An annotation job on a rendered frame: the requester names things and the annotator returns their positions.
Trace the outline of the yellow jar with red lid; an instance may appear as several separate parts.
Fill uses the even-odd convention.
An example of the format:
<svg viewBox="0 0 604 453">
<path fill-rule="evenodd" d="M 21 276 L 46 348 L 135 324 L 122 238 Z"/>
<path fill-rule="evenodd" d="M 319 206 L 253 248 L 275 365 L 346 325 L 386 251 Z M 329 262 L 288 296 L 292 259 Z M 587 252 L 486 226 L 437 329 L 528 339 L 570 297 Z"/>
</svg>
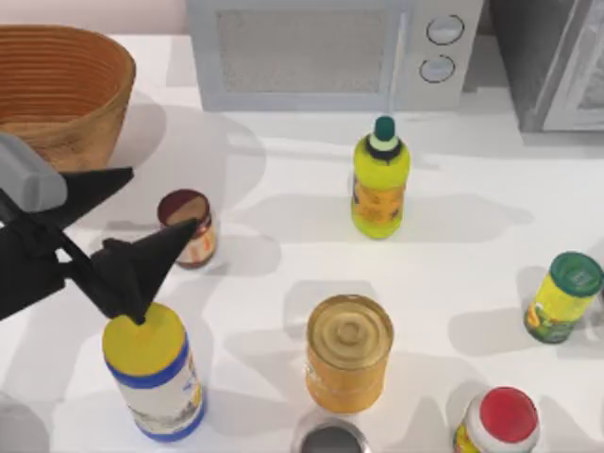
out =
<svg viewBox="0 0 604 453">
<path fill-rule="evenodd" d="M 454 453 L 532 453 L 540 420 L 532 400 L 513 387 L 472 399 L 453 437 Z"/>
</svg>

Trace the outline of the yellow jar with green lid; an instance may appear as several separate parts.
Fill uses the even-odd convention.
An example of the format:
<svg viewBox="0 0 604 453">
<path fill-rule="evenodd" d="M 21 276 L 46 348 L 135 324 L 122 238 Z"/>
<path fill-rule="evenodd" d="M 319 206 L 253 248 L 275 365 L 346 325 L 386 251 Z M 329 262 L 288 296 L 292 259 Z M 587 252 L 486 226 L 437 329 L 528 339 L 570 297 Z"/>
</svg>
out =
<svg viewBox="0 0 604 453">
<path fill-rule="evenodd" d="M 526 330 L 545 344 L 565 342 L 603 287 L 604 271 L 593 258 L 562 252 L 525 311 Z"/>
</svg>

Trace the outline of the orange can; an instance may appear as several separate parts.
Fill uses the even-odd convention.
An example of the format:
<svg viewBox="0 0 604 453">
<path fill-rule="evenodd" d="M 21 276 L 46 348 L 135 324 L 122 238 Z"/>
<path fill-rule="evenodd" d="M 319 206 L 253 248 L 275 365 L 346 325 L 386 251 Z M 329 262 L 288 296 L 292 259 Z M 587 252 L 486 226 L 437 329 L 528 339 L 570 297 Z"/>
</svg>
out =
<svg viewBox="0 0 604 453">
<path fill-rule="evenodd" d="M 307 323 L 310 396 L 331 412 L 370 408 L 383 391 L 393 342 L 391 318 L 373 299 L 359 294 L 325 299 Z"/>
</svg>

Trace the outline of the pale grey rounded box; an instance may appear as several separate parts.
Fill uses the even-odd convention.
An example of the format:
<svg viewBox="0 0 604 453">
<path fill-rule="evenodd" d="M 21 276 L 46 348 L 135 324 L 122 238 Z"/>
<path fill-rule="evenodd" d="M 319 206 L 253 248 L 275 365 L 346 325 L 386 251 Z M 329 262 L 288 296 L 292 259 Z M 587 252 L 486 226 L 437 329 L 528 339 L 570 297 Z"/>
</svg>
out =
<svg viewBox="0 0 604 453">
<path fill-rule="evenodd" d="M 62 206 L 68 197 L 64 178 L 26 142 L 0 132 L 0 189 L 25 212 Z"/>
</svg>

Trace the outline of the white jar with yellow lid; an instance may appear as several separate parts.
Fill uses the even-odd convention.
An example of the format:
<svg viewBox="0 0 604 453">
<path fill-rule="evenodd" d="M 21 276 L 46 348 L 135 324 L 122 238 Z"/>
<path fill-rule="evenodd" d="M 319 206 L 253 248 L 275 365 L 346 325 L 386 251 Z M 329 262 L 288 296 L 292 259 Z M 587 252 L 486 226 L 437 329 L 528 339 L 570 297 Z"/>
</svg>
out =
<svg viewBox="0 0 604 453">
<path fill-rule="evenodd" d="M 175 311 L 153 303 L 144 322 L 125 315 L 102 337 L 106 366 L 139 430 L 161 443 L 189 436 L 205 414 L 202 384 L 189 336 Z"/>
</svg>

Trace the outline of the yellow bottle with green cap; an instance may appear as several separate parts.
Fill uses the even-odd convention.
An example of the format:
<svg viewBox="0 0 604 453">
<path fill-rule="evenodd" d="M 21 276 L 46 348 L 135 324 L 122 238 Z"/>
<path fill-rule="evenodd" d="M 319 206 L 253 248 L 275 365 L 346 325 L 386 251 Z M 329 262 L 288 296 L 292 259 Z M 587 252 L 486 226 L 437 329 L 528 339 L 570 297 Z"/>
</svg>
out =
<svg viewBox="0 0 604 453">
<path fill-rule="evenodd" d="M 411 153 L 396 133 L 394 118 L 379 116 L 353 155 L 351 216 L 361 233 L 382 240 L 399 229 L 410 171 Z"/>
</svg>

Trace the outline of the pale grey cabinet door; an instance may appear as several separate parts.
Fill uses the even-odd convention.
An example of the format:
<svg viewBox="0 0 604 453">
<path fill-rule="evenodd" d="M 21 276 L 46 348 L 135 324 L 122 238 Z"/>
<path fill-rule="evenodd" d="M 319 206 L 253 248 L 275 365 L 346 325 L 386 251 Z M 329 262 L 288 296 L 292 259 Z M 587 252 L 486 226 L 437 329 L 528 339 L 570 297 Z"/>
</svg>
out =
<svg viewBox="0 0 604 453">
<path fill-rule="evenodd" d="M 604 132 L 604 0 L 577 0 L 555 58 L 546 131 Z"/>
</svg>

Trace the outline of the microwave round knob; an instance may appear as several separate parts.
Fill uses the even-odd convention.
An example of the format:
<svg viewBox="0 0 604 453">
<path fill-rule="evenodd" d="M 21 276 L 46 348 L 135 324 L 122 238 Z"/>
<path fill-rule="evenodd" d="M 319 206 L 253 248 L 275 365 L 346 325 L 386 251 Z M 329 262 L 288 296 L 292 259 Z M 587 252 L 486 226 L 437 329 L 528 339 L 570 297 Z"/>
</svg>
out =
<svg viewBox="0 0 604 453">
<path fill-rule="evenodd" d="M 424 59 L 419 66 L 419 76 L 428 84 L 439 84 L 450 79 L 456 72 L 455 61 L 447 55 Z"/>
<path fill-rule="evenodd" d="M 427 26 L 427 37 L 436 45 L 450 45 L 463 34 L 465 25 L 458 15 L 446 15 L 433 19 Z"/>
</svg>

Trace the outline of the silver can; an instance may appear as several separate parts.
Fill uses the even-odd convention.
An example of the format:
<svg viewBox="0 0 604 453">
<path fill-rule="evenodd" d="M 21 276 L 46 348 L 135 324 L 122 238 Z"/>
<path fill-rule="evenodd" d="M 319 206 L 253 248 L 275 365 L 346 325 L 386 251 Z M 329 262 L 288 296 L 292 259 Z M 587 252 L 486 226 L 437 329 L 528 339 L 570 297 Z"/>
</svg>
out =
<svg viewBox="0 0 604 453">
<path fill-rule="evenodd" d="M 350 421 L 309 413 L 294 430 L 290 453 L 373 453 L 366 436 Z"/>
</svg>

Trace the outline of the grey cabinet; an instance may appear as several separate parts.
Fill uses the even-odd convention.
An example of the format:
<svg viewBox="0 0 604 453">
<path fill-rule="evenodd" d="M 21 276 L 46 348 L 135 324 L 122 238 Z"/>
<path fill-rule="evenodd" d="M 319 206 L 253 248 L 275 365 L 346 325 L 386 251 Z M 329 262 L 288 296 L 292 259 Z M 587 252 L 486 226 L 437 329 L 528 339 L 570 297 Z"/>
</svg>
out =
<svg viewBox="0 0 604 453">
<path fill-rule="evenodd" d="M 491 16 L 518 125 L 544 130 L 558 78 L 555 58 L 577 0 L 491 0 Z"/>
</svg>

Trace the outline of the microwave oven door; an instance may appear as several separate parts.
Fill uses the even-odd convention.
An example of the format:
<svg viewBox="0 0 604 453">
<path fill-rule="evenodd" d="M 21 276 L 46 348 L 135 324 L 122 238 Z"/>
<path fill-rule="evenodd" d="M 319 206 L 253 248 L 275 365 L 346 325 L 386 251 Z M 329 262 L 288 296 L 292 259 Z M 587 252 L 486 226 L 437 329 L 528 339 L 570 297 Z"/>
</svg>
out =
<svg viewBox="0 0 604 453">
<path fill-rule="evenodd" d="M 206 111 L 384 111 L 406 0 L 187 0 Z"/>
</svg>

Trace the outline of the pale microwave oven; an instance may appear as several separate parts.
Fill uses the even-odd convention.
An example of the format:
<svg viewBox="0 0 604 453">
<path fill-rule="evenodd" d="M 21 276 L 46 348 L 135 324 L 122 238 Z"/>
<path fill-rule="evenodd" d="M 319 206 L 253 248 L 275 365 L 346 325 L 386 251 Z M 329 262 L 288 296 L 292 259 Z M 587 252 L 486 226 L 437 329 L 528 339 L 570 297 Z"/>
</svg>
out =
<svg viewBox="0 0 604 453">
<path fill-rule="evenodd" d="M 406 38 L 404 74 L 397 111 L 454 109 L 461 98 L 469 59 L 477 34 L 483 0 L 406 0 L 410 19 Z M 458 15 L 464 22 L 462 36 L 450 45 L 436 45 L 427 37 L 427 26 L 435 18 Z M 447 55 L 457 66 L 455 74 L 439 84 L 428 84 L 419 76 L 424 59 Z"/>
</svg>

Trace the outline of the brown woven basket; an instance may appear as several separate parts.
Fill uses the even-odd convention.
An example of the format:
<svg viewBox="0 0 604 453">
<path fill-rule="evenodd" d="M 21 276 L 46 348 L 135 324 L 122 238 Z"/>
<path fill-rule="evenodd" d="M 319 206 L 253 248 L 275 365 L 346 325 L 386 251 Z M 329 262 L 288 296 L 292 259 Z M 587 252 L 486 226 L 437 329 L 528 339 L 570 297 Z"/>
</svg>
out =
<svg viewBox="0 0 604 453">
<path fill-rule="evenodd" d="M 136 77 L 115 40 L 65 25 L 0 25 L 0 132 L 61 172 L 108 166 Z"/>
</svg>

